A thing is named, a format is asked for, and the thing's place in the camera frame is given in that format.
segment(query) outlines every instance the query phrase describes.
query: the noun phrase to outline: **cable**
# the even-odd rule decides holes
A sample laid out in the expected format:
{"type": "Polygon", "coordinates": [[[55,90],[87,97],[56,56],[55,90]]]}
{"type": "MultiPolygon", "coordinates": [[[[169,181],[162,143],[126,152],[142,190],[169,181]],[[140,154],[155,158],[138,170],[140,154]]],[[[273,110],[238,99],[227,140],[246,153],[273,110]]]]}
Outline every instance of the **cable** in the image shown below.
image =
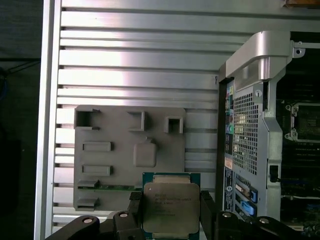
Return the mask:
{"type": "Polygon", "coordinates": [[[25,70],[25,69],[31,68],[31,67],[33,67],[33,66],[35,66],[35,65],[38,65],[39,63],[41,63],[41,61],[37,61],[37,62],[34,62],[34,61],[25,62],[25,63],[20,64],[20,65],[18,65],[18,66],[14,66],[14,67],[9,68],[9,69],[7,70],[7,73],[8,73],[8,75],[15,74],[15,73],[20,72],[20,71],[22,71],[22,70],[25,70]]]}
{"type": "Polygon", "coordinates": [[[36,62],[29,61],[29,62],[25,62],[23,64],[20,64],[18,66],[11,67],[8,70],[4,70],[2,67],[0,67],[0,101],[3,100],[8,93],[8,83],[7,83],[7,76],[8,75],[15,74],[17,72],[31,68],[31,67],[38,65],[40,63],[41,63],[41,61],[36,61],[36,62]]]}

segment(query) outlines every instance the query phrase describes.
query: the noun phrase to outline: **rectangular cutout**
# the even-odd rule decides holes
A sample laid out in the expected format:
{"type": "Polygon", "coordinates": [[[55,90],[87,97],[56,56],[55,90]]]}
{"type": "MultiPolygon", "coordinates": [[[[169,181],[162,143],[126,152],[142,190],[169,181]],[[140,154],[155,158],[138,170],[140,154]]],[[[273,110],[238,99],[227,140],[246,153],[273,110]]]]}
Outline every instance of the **rectangular cutout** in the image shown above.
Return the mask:
{"type": "Polygon", "coordinates": [[[110,152],[112,151],[112,142],[88,141],[82,145],[82,150],[88,152],[110,152]]]}
{"type": "Polygon", "coordinates": [[[78,188],[95,188],[97,185],[99,185],[99,181],[80,180],[78,188]]]}
{"type": "Polygon", "coordinates": [[[182,117],[167,116],[165,118],[164,132],[167,134],[183,134],[184,119],[182,117]]]}
{"type": "Polygon", "coordinates": [[[99,127],[92,126],[92,114],[99,113],[97,109],[77,110],[75,109],[74,127],[84,130],[98,130],[99,127]]]}
{"type": "Polygon", "coordinates": [[[146,113],[144,111],[129,111],[133,120],[133,126],[129,128],[129,131],[143,132],[146,128],[146,113]]]}
{"type": "Polygon", "coordinates": [[[112,173],[112,166],[83,165],[82,173],[90,176],[110,176],[112,173]]]}

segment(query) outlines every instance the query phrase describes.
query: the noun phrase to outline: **ventilation grille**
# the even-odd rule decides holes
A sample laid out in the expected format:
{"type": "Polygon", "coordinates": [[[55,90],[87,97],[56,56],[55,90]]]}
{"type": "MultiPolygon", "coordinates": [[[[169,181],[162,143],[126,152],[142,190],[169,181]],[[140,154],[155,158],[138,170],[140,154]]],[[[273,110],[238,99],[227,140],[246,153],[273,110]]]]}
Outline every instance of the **ventilation grille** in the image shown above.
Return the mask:
{"type": "Polygon", "coordinates": [[[258,105],[253,94],[234,100],[233,164],[257,175],[258,105]]]}

